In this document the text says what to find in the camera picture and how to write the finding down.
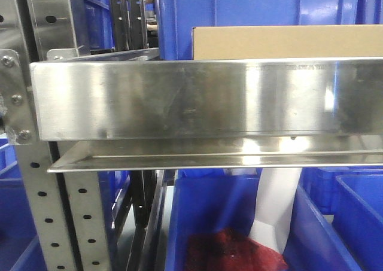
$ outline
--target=white paper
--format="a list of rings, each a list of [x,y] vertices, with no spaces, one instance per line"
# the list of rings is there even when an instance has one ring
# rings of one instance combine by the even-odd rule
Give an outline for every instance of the white paper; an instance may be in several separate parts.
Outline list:
[[[290,233],[291,213],[302,168],[264,168],[249,237],[280,254]]]

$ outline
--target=stainless steel bracket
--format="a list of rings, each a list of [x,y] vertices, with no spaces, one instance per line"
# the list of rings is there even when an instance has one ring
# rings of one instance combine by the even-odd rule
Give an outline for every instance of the stainless steel bracket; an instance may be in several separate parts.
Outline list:
[[[0,50],[0,114],[10,144],[31,144],[38,139],[25,87],[19,54]]]
[[[89,53],[88,49],[82,45],[78,48],[54,48],[47,53],[48,60],[70,59],[72,57],[81,57]]]

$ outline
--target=perforated metal upright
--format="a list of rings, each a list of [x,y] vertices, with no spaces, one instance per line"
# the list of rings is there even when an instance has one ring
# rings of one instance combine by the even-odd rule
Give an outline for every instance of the perforated metal upright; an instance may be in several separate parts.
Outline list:
[[[48,174],[54,144],[38,140],[29,63],[38,60],[26,0],[0,0],[1,113],[49,270],[81,270],[62,175]]]
[[[29,73],[31,62],[89,54],[83,0],[0,0],[0,11],[1,113],[48,270],[112,270],[107,179],[46,172],[73,143],[39,141]]]

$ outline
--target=screw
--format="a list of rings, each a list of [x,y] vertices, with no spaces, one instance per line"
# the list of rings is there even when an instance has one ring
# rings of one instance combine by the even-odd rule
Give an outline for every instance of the screw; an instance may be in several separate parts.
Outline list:
[[[20,95],[12,95],[12,103],[14,105],[21,105],[23,102],[23,97]]]
[[[27,141],[31,137],[31,132],[27,129],[22,130],[21,132],[19,132],[19,137],[24,141]]]
[[[11,56],[2,57],[1,62],[4,66],[8,68],[12,68],[14,66],[14,59]]]

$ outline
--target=blue plastic container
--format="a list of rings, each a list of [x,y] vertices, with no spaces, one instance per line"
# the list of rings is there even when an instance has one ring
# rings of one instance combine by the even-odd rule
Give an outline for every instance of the blue plastic container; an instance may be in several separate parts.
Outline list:
[[[196,26],[354,24],[358,0],[159,0],[162,59],[192,59]]]
[[[16,154],[12,145],[7,143],[7,140],[2,140],[0,146],[0,170],[17,161]]]
[[[129,185],[129,171],[103,171],[99,174],[109,180],[110,202],[113,204],[120,190]]]
[[[357,8],[357,24],[383,23],[382,0],[359,0]]]
[[[92,50],[112,48],[112,24],[109,0],[84,0],[85,14]]]
[[[300,185],[322,214],[334,214],[338,208],[337,176],[376,173],[383,173],[383,166],[303,168]]]
[[[258,184],[254,176],[176,180],[165,271],[183,270],[192,234],[231,227],[247,235],[254,220]],[[284,257],[290,270],[361,270],[301,187]]]
[[[178,170],[178,178],[222,176],[222,175],[225,175],[223,168],[191,168],[191,169],[179,169]]]
[[[339,176],[333,226],[365,271],[383,269],[383,176]]]
[[[9,270],[46,270],[21,179],[0,179],[0,271]]]

